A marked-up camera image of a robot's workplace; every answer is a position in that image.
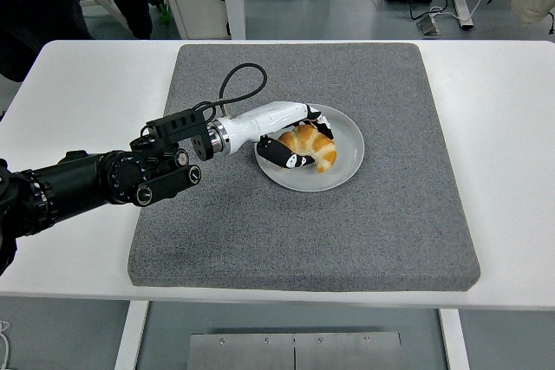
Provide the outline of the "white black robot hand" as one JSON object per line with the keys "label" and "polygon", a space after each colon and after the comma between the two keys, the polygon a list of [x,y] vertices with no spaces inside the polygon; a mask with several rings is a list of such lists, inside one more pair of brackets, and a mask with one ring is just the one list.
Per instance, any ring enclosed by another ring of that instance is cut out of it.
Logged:
{"label": "white black robot hand", "polygon": [[224,154],[251,141],[259,156],[286,169],[314,163],[323,173],[336,162],[330,123],[308,104],[275,101],[233,119],[220,118],[214,126]]}

